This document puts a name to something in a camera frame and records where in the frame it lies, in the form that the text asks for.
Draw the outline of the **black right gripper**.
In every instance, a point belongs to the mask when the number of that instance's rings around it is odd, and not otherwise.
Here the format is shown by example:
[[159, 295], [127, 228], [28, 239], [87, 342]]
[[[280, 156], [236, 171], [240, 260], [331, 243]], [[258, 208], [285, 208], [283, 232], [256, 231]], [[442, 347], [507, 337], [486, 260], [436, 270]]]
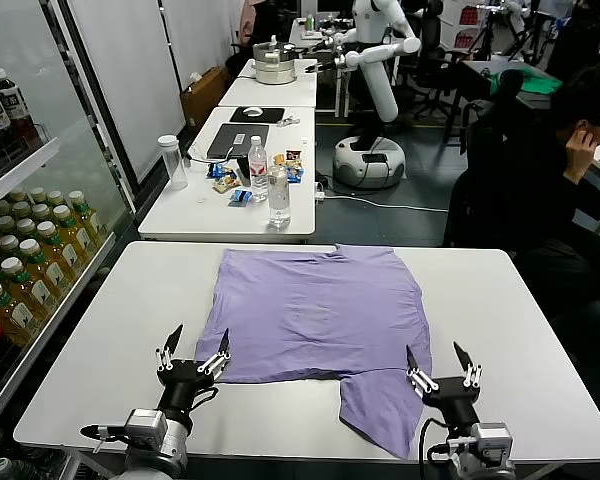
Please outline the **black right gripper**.
[[471, 428], [479, 422], [474, 404], [480, 395], [482, 366], [474, 363], [469, 353], [453, 342], [463, 368], [462, 377], [445, 377], [436, 382], [422, 370], [411, 348], [406, 346], [407, 378], [426, 406], [437, 409], [449, 428]]

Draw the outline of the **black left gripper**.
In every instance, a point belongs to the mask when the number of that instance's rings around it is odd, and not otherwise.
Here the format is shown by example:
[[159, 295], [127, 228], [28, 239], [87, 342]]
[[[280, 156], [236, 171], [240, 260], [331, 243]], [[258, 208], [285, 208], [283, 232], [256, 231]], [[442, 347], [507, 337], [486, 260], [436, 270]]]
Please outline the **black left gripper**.
[[183, 330], [180, 324], [162, 348], [155, 350], [157, 376], [164, 390], [158, 409], [164, 412], [191, 412], [199, 403], [196, 398], [211, 392], [219, 376], [230, 362], [229, 329], [224, 331], [217, 351], [205, 362], [195, 360], [173, 360], [173, 354]]

